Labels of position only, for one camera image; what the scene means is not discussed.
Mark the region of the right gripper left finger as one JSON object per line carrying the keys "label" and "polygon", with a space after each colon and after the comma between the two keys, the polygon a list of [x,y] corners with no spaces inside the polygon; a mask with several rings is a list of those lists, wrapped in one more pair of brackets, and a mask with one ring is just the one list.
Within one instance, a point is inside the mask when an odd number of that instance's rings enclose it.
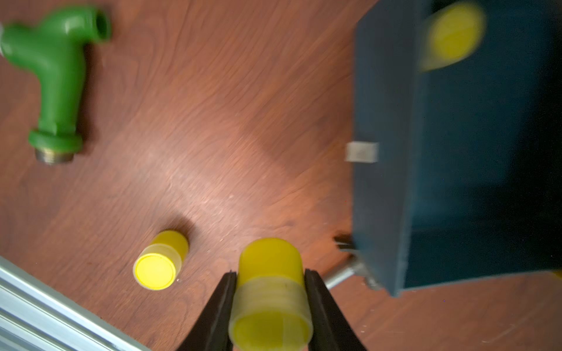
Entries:
{"label": "right gripper left finger", "polygon": [[177,351],[233,350],[233,344],[228,336],[228,326],[236,287],[237,273],[225,273]]}

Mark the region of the teal bottom drawer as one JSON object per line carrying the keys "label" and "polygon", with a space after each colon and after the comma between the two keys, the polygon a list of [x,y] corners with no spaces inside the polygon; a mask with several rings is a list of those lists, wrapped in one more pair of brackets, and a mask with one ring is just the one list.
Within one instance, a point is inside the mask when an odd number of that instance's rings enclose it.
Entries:
{"label": "teal bottom drawer", "polygon": [[561,269],[561,3],[480,1],[468,58],[421,67],[445,1],[379,1],[355,30],[353,237],[391,295]]}

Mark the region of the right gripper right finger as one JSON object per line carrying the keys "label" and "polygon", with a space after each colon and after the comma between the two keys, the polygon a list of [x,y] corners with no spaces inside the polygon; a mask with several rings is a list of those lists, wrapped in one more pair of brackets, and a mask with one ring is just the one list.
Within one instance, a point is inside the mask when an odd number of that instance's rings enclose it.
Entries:
{"label": "right gripper right finger", "polygon": [[366,351],[317,271],[306,269],[304,282],[313,321],[308,350]]}

